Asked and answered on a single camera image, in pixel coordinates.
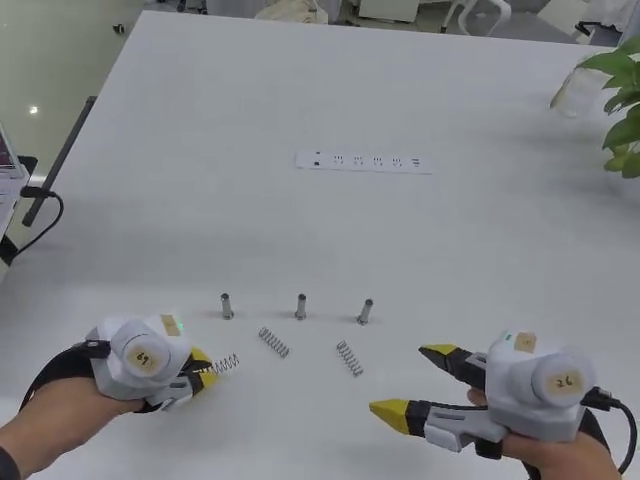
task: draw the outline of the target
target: hand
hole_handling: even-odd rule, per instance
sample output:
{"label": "hand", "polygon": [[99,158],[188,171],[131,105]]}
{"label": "hand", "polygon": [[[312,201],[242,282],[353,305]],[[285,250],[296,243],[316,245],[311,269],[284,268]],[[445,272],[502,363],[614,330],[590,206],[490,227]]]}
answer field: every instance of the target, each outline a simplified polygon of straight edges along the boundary
{"label": "hand", "polygon": [[0,446],[14,459],[22,478],[38,472],[86,443],[118,415],[142,408],[143,401],[103,396],[90,378],[68,378],[38,390],[26,407],[0,428]]}
{"label": "hand", "polygon": [[[469,390],[469,401],[486,405],[479,390]],[[510,434],[503,441],[505,456],[533,465],[542,480],[620,480],[609,452],[596,440],[578,433],[572,443],[545,443]]]}

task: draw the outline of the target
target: electrical outlet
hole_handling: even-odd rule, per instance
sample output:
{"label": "electrical outlet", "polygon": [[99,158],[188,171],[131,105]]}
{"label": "electrical outlet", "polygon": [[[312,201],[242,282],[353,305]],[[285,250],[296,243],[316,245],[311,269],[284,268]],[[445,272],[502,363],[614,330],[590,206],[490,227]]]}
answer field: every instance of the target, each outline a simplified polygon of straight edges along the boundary
{"label": "electrical outlet", "polygon": [[364,155],[336,152],[300,151],[296,153],[298,168],[345,170],[356,172],[414,173],[430,175],[430,162],[423,157],[403,155]]}

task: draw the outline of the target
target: metal pin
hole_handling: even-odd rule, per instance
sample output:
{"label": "metal pin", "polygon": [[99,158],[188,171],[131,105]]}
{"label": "metal pin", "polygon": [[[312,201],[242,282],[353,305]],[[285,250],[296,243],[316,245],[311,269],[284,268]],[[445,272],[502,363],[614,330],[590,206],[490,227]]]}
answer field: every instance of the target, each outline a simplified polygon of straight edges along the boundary
{"label": "metal pin", "polygon": [[223,293],[220,295],[222,300],[222,317],[225,320],[231,320],[233,318],[233,310],[231,310],[231,301],[229,300],[229,294]]}
{"label": "metal pin", "polygon": [[298,320],[304,320],[307,318],[307,296],[304,293],[298,295],[298,309],[296,310],[296,318]]}
{"label": "metal pin", "polygon": [[371,307],[373,307],[373,300],[367,298],[362,307],[362,312],[356,317],[356,322],[360,325],[366,325],[369,323],[369,313],[371,313]]}

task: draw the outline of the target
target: plant leaf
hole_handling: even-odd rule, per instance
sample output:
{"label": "plant leaf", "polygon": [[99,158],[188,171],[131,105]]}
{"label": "plant leaf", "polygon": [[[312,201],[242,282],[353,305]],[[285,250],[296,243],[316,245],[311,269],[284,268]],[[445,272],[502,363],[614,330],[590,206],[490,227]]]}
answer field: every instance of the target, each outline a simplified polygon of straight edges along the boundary
{"label": "plant leaf", "polygon": [[633,55],[634,53],[640,53],[640,36],[633,37],[624,42],[617,51],[625,53],[627,55]]}
{"label": "plant leaf", "polygon": [[625,159],[626,155],[623,155],[622,157],[614,157],[604,164],[604,169],[607,172],[619,172],[622,170],[622,167],[624,167]]}
{"label": "plant leaf", "polygon": [[604,111],[611,115],[613,112],[640,102],[640,91],[633,88],[621,88],[620,91],[609,99],[604,105]]}
{"label": "plant leaf", "polygon": [[640,153],[630,153],[626,156],[622,167],[622,178],[640,177]]}
{"label": "plant leaf", "polygon": [[621,52],[600,53],[587,58],[576,68],[600,70],[608,75],[632,75],[635,62]]}
{"label": "plant leaf", "polygon": [[613,147],[611,151],[613,152],[614,157],[622,157],[629,151],[629,144],[620,145],[619,147]]}
{"label": "plant leaf", "polygon": [[607,83],[604,84],[604,87],[602,87],[602,89],[604,90],[606,88],[627,87],[629,85],[633,85],[633,79],[631,75],[617,75],[607,80]]}
{"label": "plant leaf", "polygon": [[636,117],[640,117],[640,105],[635,105],[627,110],[627,118],[631,117],[633,117],[634,119]]}
{"label": "plant leaf", "polygon": [[635,117],[631,119],[625,118],[616,123],[604,139],[602,148],[610,148],[640,140],[640,121]]}

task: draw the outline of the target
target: coiled spring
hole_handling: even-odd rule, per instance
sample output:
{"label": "coiled spring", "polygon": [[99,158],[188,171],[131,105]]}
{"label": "coiled spring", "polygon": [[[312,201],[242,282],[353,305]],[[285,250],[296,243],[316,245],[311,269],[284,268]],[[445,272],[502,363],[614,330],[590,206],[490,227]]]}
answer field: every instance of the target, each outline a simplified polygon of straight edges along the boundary
{"label": "coiled spring", "polygon": [[344,363],[347,365],[349,370],[351,370],[351,373],[354,377],[362,375],[362,372],[364,372],[364,370],[360,366],[360,362],[358,361],[356,356],[351,351],[351,347],[347,345],[347,342],[345,342],[344,340],[341,341],[338,345],[336,345],[336,350],[338,350],[338,353],[344,360]]}
{"label": "coiled spring", "polygon": [[211,371],[216,375],[220,375],[227,370],[237,367],[240,364],[240,359],[235,353],[232,353],[227,358],[224,358],[218,362],[213,362]]}
{"label": "coiled spring", "polygon": [[221,373],[237,367],[239,364],[240,359],[235,353],[232,353],[225,359],[213,362],[210,367],[193,370],[193,373],[215,373],[216,375],[220,375]]}
{"label": "coiled spring", "polygon": [[276,337],[267,327],[262,327],[258,332],[258,336],[282,358],[289,355],[289,347],[287,347],[284,342]]}

